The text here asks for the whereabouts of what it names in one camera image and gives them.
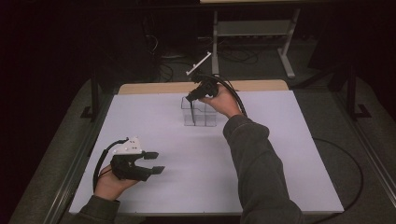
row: forearm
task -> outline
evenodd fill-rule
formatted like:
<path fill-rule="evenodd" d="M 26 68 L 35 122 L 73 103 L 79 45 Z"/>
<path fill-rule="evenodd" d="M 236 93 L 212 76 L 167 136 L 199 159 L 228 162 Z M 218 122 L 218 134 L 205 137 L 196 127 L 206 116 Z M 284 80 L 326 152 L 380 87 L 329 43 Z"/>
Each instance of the forearm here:
<path fill-rule="evenodd" d="M 289 198 L 282 161 L 268 135 L 266 127 L 244 116 L 230 118 L 224 127 L 238 175 L 242 223 L 301 223 L 302 213 Z"/>
<path fill-rule="evenodd" d="M 114 219 L 119 210 L 118 201 L 109 201 L 96 196 L 91 196 L 88 203 L 82 207 L 68 222 L 70 224 L 109 224 L 114 223 Z"/>

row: table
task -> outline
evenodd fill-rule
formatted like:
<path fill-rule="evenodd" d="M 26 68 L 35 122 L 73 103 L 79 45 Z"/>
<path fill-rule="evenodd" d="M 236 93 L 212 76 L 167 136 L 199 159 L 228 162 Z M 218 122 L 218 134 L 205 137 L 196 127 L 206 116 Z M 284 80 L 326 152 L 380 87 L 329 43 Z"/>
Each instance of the table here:
<path fill-rule="evenodd" d="M 194 84 L 127 84 L 120 88 L 71 204 L 71 213 L 78 212 L 92 194 L 92 174 L 102 150 L 114 141 L 132 137 L 130 134 L 139 136 L 144 150 L 160 153 L 156 160 L 137 165 L 148 168 L 164 165 L 165 169 L 125 191 L 120 197 L 120 213 L 134 216 L 241 213 L 236 171 L 221 132 L 227 119 L 218 115 L 216 127 L 183 125 L 180 101 L 191 91 L 191 85 Z M 233 85 L 239 90 L 249 117 L 271 130 L 270 141 L 284 163 L 290 198 L 307 214 L 342 212 L 293 92 L 287 91 L 281 80 L 235 81 Z M 165 93 L 170 90 L 176 93 Z M 107 156 L 104 165 L 110 159 Z"/>

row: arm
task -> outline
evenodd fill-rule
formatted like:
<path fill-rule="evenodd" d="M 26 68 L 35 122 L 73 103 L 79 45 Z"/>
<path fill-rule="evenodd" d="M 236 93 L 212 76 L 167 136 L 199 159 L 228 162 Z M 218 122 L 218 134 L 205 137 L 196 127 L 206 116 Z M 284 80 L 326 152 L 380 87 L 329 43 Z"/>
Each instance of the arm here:
<path fill-rule="evenodd" d="M 108 224 L 114 223 L 114 219 L 120 207 L 117 199 L 129 187 L 135 185 L 136 180 L 119 180 L 111 172 L 108 165 L 99 177 L 95 193 L 88 203 L 81 208 L 79 213 L 73 216 L 67 223 L 70 224 Z"/>
<path fill-rule="evenodd" d="M 241 115 L 222 86 L 217 97 L 201 101 L 229 118 L 223 133 L 238 175 L 241 223 L 303 223 L 300 208 L 289 198 L 282 161 L 268 141 L 268 128 Z"/>

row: clear plastic box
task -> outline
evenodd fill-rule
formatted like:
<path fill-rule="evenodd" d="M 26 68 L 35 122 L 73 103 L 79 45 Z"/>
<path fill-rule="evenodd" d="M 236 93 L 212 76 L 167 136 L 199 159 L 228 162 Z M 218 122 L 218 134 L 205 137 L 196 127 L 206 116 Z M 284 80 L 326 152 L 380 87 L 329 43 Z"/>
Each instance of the clear plastic box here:
<path fill-rule="evenodd" d="M 192 113 L 190 102 L 183 97 L 181 99 L 181 110 L 183 111 L 184 126 L 206 126 L 215 127 L 218 112 L 210 105 L 200 101 L 192 102 Z"/>

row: hand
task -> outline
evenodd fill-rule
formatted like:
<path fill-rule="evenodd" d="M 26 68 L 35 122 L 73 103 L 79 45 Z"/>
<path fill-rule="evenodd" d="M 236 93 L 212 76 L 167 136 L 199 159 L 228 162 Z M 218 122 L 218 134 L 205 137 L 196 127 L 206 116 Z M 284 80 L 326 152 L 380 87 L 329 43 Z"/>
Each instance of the hand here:
<path fill-rule="evenodd" d="M 100 198 L 114 201 L 118 199 L 126 189 L 135 185 L 137 182 L 139 181 L 130 179 L 118 179 L 113 174 L 113 172 L 111 172 L 111 166 L 108 165 L 100 172 L 98 183 L 93 194 Z"/>
<path fill-rule="evenodd" d="M 218 84 L 219 93 L 216 97 L 204 97 L 199 101 L 211 105 L 220 114 L 225 115 L 228 119 L 234 115 L 242 115 L 233 95 L 223 86 Z"/>

